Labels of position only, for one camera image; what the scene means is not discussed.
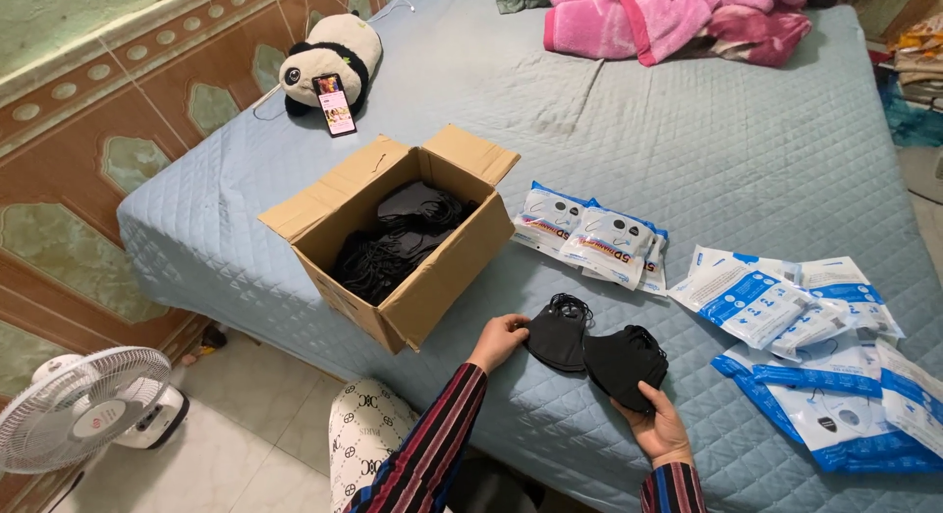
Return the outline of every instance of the fan grille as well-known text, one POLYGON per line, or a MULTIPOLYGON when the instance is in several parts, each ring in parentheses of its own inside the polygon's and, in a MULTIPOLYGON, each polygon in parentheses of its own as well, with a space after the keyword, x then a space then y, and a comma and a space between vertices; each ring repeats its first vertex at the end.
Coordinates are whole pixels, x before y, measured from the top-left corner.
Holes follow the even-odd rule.
POLYGON ((54 471, 94 454, 151 410, 170 373, 159 351, 120 347, 43 378, 0 414, 0 471, 54 471))

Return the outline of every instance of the light blue quilted bedspread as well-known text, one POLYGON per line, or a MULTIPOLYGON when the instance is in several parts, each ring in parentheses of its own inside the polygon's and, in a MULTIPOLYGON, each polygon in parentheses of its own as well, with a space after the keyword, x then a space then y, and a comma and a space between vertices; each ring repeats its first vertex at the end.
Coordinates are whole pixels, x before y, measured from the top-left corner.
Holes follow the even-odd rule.
MULTIPOLYGON (((118 210, 145 292, 216 318, 341 377, 383 380, 417 408, 485 321, 535 314, 556 292, 596 313, 595 335, 644 325, 670 360, 664 388, 687 423, 715 511, 939 511, 939 476, 824 474, 710 360, 734 340, 677 304, 582 277, 508 243, 420 353, 388 355, 328 309, 288 244, 256 215, 384 133, 419 145, 452 122, 521 161, 498 185, 516 213, 532 180, 670 230, 669 284, 696 243, 791 261, 850 255, 943 375, 943 292, 898 174, 851 8, 813 13, 786 69, 721 60, 595 61, 545 52, 542 10, 410 0, 372 23, 386 54, 360 132, 294 122, 281 94, 246 112, 118 210)), ((517 351, 490 379, 473 444, 602 511, 638 511, 649 464, 584 375, 517 351)))

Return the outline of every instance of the panda eye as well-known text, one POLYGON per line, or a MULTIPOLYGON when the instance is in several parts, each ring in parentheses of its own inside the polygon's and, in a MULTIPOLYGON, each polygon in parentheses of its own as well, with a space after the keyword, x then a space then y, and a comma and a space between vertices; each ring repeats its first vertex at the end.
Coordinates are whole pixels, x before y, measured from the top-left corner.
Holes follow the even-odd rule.
POLYGON ((301 72, 297 67, 291 67, 288 71, 285 71, 285 84, 296 85, 300 79, 301 72))

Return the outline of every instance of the smartphone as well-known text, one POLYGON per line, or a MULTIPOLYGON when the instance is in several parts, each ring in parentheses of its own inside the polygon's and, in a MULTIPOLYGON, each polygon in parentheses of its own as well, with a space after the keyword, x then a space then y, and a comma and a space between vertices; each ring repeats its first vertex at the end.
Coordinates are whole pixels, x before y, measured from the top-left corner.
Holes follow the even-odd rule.
POLYGON ((314 79, 317 87, 318 100, 321 101, 321 111, 327 121, 327 132, 331 137, 349 135, 357 131, 354 117, 351 115, 347 97, 344 96, 344 85, 340 83, 340 75, 335 73, 314 79))

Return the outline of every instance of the striped sleeve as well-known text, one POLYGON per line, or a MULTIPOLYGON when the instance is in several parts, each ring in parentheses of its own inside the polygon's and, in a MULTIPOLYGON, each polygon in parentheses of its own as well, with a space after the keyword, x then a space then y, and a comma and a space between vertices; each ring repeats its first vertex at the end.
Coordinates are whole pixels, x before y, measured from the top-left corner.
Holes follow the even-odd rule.
POLYGON ((642 483, 643 513, 707 513, 698 471, 687 463, 662 465, 642 483))
POLYGON ((462 364, 403 445, 344 509, 350 513, 440 513, 468 444, 488 376, 462 364))

